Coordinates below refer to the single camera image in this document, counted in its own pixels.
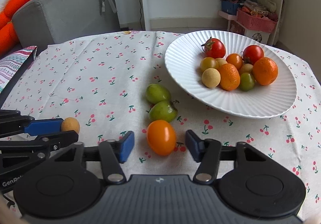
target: floor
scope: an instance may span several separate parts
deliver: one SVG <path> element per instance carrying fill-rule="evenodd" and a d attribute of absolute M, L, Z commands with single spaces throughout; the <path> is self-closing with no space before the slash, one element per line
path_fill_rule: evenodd
<path fill-rule="evenodd" d="M 171 33 L 179 33 L 179 34 L 188 34 L 190 32 L 201 31 L 201 30 L 217 30 L 209 27 L 174 27 L 174 28 L 157 28 L 151 29 L 152 31 L 164 31 Z"/>

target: blue storage bin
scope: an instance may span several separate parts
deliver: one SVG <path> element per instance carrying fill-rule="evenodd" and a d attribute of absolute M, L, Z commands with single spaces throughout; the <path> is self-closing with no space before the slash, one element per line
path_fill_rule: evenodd
<path fill-rule="evenodd" d="M 221 1 L 222 2 L 222 11 L 228 13 L 229 15 L 235 16 L 238 8 L 242 7 L 241 4 L 234 4 L 230 1 Z"/>

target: gray armchair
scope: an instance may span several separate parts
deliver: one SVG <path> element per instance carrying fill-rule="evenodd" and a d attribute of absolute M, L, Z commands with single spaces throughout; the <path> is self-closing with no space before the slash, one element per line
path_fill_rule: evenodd
<path fill-rule="evenodd" d="M 12 23 L 22 47 L 37 45 L 37 54 L 47 45 L 120 31 L 117 13 L 108 2 L 101 13 L 99 0 L 31 0 L 14 14 Z"/>

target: tablecloth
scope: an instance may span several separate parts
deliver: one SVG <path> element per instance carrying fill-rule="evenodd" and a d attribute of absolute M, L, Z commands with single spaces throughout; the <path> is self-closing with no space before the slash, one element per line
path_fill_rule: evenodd
<path fill-rule="evenodd" d="M 75 117 L 81 126 L 79 140 L 86 146 L 134 131 L 135 147 L 122 165 L 127 178 L 131 174 L 192 177 L 198 164 L 184 144 L 188 129 L 223 145 L 246 141 L 302 179 L 306 199 L 300 217 L 305 219 L 320 211 L 321 87 L 309 65 L 290 53 L 269 47 L 293 73 L 298 88 L 296 101 L 277 118 L 239 118 L 193 99 L 171 79 L 164 66 L 164 53 L 179 36 L 127 31 L 50 45 L 24 73 L 2 108 L 18 109 L 36 119 Z M 177 146 L 166 157 L 156 155 L 146 141 L 151 106 L 144 92 L 150 83 L 167 87 L 179 111 L 171 123 Z M 218 177 L 232 167 L 232 162 L 221 162 Z M 88 169 L 102 176 L 98 163 L 88 164 Z"/>

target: fluted white plate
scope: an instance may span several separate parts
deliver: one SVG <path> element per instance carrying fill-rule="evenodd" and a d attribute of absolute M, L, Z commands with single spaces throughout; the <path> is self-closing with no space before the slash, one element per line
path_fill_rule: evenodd
<path fill-rule="evenodd" d="M 208 38 L 220 39 L 230 53 L 241 52 L 249 45 L 259 45 L 264 56 L 271 58 L 278 66 L 277 79 L 269 86 L 255 85 L 243 92 L 239 89 L 225 91 L 219 86 L 209 89 L 202 84 L 198 67 L 206 57 L 202 44 Z M 252 119 L 271 118 L 284 114 L 293 105 L 297 87 L 287 65 L 265 45 L 248 37 L 225 31 L 196 31 L 174 40 L 165 52 L 165 66 L 174 79 L 191 96 L 220 111 Z"/>

